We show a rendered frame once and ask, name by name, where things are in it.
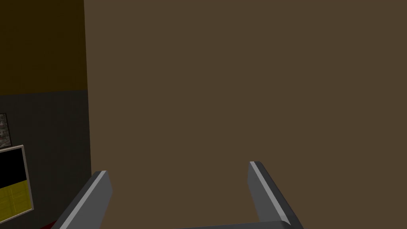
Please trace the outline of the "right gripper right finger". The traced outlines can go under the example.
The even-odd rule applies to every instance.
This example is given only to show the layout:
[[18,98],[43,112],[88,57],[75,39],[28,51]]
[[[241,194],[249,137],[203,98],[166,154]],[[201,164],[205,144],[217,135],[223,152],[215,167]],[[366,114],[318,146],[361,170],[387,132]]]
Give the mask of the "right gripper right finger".
[[260,161],[249,162],[247,183],[260,222],[283,221],[290,225],[289,229],[304,229]]

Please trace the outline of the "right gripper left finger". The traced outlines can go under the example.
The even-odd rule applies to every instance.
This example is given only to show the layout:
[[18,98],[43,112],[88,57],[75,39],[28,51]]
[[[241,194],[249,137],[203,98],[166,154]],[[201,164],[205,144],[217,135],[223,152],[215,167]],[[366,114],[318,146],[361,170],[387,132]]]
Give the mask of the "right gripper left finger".
[[111,196],[108,171],[96,171],[51,229],[100,229]]

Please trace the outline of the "framed black and yellow picture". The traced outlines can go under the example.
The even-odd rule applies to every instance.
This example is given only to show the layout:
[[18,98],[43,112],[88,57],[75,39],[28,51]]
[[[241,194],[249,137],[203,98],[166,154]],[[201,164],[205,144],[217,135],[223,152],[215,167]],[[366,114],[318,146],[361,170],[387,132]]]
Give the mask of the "framed black and yellow picture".
[[33,210],[24,145],[0,149],[0,224]]

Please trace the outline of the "grey mottled wall picture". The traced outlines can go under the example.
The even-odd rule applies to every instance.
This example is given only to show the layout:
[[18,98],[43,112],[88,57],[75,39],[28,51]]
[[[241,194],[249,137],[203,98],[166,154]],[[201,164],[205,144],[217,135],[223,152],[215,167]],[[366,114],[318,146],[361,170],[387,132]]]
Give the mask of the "grey mottled wall picture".
[[12,140],[6,113],[0,113],[0,149],[11,147]]

